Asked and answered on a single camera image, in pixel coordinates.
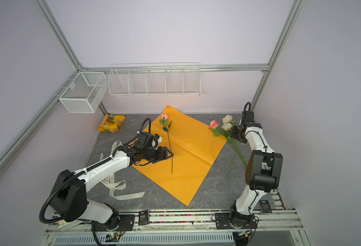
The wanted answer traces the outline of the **light pink fake rose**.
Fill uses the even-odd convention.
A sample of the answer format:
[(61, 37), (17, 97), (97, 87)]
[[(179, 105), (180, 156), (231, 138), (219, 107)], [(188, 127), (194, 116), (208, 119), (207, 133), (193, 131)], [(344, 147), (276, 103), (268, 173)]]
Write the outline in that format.
[(168, 118), (169, 118), (169, 116), (167, 114), (164, 114), (164, 113), (161, 114), (160, 115), (160, 124), (163, 126), (163, 130), (167, 133), (170, 151), (172, 151), (171, 140), (170, 140), (170, 135), (169, 135), (169, 131), (170, 131), (172, 122), (169, 122)]

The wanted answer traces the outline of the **orange wrapping paper sheet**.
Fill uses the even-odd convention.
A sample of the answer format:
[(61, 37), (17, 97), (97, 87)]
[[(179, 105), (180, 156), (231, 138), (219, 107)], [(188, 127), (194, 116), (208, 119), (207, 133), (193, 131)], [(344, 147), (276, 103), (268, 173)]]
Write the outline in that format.
[(216, 137), (209, 126), (177, 109), (166, 106), (171, 129), (163, 130), (161, 117), (152, 122), (151, 132), (162, 137), (160, 146), (173, 152), (172, 159), (136, 166), (136, 170), (162, 187), (188, 206), (226, 143), (223, 136)]

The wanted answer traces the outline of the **cream fake rose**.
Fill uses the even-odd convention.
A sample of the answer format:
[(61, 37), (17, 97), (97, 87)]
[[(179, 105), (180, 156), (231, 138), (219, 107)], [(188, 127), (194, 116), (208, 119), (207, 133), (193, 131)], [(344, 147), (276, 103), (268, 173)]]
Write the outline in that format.
[(223, 119), (222, 119), (222, 123), (223, 124), (227, 124), (227, 123), (232, 123), (233, 121), (233, 117), (231, 115), (226, 115)]

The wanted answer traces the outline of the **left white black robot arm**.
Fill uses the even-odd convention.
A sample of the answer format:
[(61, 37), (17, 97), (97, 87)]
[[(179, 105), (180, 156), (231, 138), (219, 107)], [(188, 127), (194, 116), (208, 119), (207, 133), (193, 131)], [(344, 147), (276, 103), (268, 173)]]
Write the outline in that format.
[(173, 155), (167, 147), (158, 145), (120, 145), (109, 157), (96, 164), (75, 172), (65, 170), (58, 175), (51, 194), (44, 202), (39, 212), (39, 221), (50, 224), (60, 220), (86, 220), (114, 230), (120, 224), (118, 211), (108, 204), (89, 200), (87, 192), (111, 174), (140, 161), (154, 164), (170, 159)]

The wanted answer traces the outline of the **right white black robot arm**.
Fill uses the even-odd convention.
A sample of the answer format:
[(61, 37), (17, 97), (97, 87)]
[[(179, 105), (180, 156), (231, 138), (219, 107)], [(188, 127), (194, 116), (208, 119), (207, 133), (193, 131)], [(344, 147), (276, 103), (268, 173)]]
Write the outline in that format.
[(259, 124), (233, 126), (231, 137), (249, 144), (252, 151), (245, 174), (246, 187), (235, 201), (235, 212), (249, 216), (260, 199), (278, 187), (283, 156), (269, 146)]

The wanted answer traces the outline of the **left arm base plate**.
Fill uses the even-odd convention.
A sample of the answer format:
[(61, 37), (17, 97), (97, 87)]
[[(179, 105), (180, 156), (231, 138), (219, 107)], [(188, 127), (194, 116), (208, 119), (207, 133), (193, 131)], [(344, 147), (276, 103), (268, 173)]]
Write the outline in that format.
[(132, 231), (135, 223), (135, 215), (120, 214), (112, 216), (106, 223), (92, 223), (96, 232)]

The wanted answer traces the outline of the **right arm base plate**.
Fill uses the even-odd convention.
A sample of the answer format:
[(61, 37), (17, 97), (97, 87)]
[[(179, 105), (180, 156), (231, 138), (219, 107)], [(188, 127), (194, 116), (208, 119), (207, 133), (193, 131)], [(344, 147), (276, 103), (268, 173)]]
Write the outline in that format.
[(257, 228), (257, 219), (254, 215), (242, 215), (237, 212), (233, 215), (227, 212), (215, 213), (212, 218), (219, 230)]

